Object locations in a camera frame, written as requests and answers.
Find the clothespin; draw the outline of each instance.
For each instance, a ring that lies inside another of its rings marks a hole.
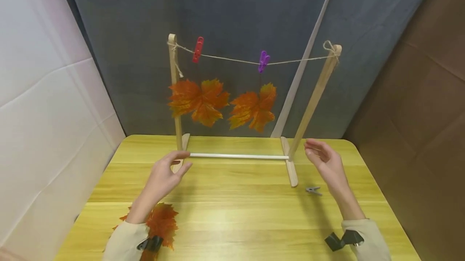
[[[268,64],[268,61],[270,61],[270,56],[266,55],[266,51],[262,51],[260,55],[260,65],[259,65],[259,72],[262,73],[264,71],[264,68]]]
[[[195,45],[194,56],[192,57],[192,62],[194,63],[199,62],[199,58],[201,57],[201,53],[202,53],[202,47],[203,47],[203,37],[199,37],[197,39],[197,44]]]
[[[307,187],[305,190],[311,194],[316,194],[317,196],[322,196],[321,193],[317,191],[320,187]]]

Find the clothesline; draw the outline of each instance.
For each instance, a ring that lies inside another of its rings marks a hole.
[[[189,53],[194,53],[192,50],[187,49],[186,47],[181,46],[180,44],[171,44],[167,42],[169,46],[173,47],[173,51],[175,51],[177,48],[186,50]],[[290,61],[282,61],[282,62],[274,62],[274,63],[268,63],[267,65],[278,65],[278,64],[287,64],[287,63],[293,63],[293,62],[301,62],[301,61],[311,61],[311,60],[319,60],[319,59],[326,59],[326,58],[331,58],[331,57],[336,57],[337,62],[339,63],[339,55],[336,55],[336,50],[334,49],[333,44],[329,40],[326,40],[323,43],[323,49],[328,50],[328,51],[333,51],[333,55],[330,56],[324,56],[324,57],[315,57],[315,58],[308,58],[308,59],[300,59],[300,60],[290,60]],[[209,57],[209,58],[215,58],[215,59],[223,59],[223,60],[229,60],[229,61],[235,61],[235,62],[241,62],[241,63],[247,63],[247,64],[254,64],[254,65],[260,65],[258,62],[251,62],[251,61],[245,61],[245,60],[239,60],[239,59],[232,59],[232,58],[226,58],[226,57],[218,57],[218,56],[211,56],[211,55],[205,55],[201,54],[203,57]],[[179,76],[182,78],[184,77],[182,72],[180,71],[178,65],[176,65],[176,68],[178,69]]]

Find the sleeve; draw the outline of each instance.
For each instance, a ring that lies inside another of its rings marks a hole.
[[[107,242],[103,261],[140,260],[142,251],[137,246],[148,237],[146,224],[129,224],[122,222]]]
[[[358,261],[391,261],[388,245],[376,223],[371,219],[342,221],[342,229],[344,232],[346,230],[357,231],[364,239],[361,245],[350,246]]]

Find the gray fabric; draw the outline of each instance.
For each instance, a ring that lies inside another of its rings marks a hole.
[[[117,116],[127,135],[173,135],[168,106],[170,72],[168,34],[193,49],[205,38],[203,53],[257,61],[266,50],[271,61],[300,59],[324,0],[75,0],[86,34]],[[341,65],[328,83],[306,136],[340,138],[379,69],[421,0],[331,0],[312,57],[325,56],[329,39],[343,45]],[[180,51],[187,78],[218,78],[232,100],[259,87],[257,66],[201,58]],[[318,78],[323,62],[311,62],[297,92],[284,136],[291,137]],[[297,63],[269,66],[263,83],[278,88],[273,113],[282,108]],[[213,128],[182,119],[193,135],[269,136],[247,126],[229,130],[225,117]]]

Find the cardboard wall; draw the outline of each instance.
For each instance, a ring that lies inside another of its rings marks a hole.
[[[464,49],[464,0],[424,0],[346,133],[423,261],[465,260]]]
[[[0,0],[0,260],[52,260],[119,120],[66,0]]]

